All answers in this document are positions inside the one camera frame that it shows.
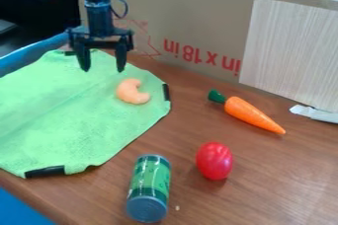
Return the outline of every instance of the green towel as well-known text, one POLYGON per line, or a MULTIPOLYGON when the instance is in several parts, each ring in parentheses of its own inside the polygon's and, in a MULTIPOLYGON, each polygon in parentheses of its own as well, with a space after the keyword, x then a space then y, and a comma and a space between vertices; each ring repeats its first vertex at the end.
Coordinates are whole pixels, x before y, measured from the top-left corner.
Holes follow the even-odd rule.
POLYGON ((94 50, 83 72, 75 56, 46 53, 39 61, 0 78, 0 168, 25 172, 62 167, 83 172, 107 162, 170 111, 163 82, 131 64, 94 50), (151 99, 131 105, 116 97, 125 78, 142 82, 151 99))

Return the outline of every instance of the can label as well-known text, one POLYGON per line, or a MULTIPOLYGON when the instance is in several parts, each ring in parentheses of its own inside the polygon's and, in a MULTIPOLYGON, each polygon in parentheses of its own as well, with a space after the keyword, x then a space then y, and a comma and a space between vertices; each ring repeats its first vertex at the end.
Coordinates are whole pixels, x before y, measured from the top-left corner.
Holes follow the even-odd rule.
POLYGON ((169 197, 170 164, 160 156, 140 157, 130 183, 128 199, 151 196, 166 204, 169 197))

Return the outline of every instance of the toy can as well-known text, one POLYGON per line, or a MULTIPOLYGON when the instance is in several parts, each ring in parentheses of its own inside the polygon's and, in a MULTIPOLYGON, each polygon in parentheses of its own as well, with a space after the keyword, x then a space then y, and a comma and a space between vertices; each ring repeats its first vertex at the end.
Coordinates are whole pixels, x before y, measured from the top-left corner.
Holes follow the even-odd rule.
POLYGON ((127 215, 132 219, 153 223, 167 213, 171 165, 159 155, 137 158, 127 195, 127 215))

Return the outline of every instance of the toy carrot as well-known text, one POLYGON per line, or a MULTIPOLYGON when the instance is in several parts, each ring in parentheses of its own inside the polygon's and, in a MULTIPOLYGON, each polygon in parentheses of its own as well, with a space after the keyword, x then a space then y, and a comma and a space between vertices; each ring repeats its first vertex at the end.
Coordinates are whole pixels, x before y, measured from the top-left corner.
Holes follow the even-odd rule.
POLYGON ((238 97, 230 97, 227 99, 217 90, 212 89, 209 92, 208 99, 216 103, 224 104, 224 110, 227 113, 247 123, 278 134, 286 133, 282 127, 267 117, 263 112, 238 97))

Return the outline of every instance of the wooden board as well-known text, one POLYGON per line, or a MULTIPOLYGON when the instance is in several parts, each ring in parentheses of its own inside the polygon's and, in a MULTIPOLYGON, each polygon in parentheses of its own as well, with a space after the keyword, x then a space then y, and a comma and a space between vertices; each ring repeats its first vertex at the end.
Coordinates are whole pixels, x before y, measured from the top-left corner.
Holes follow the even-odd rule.
POLYGON ((338 112, 338 12, 255 0, 240 83, 338 112))
POLYGON ((133 225, 126 200, 134 162, 138 155, 155 153, 172 163, 169 211, 161 225, 337 224, 336 125, 290 113, 290 100, 147 58, 128 60, 169 84, 172 110, 166 117, 103 166, 33 180, 0 170, 0 187, 56 224, 133 225), (207 101, 210 88, 250 102, 287 134, 278 136, 225 114, 222 105, 207 101), (233 153, 227 181, 206 180, 196 169, 195 154, 209 140, 233 153))

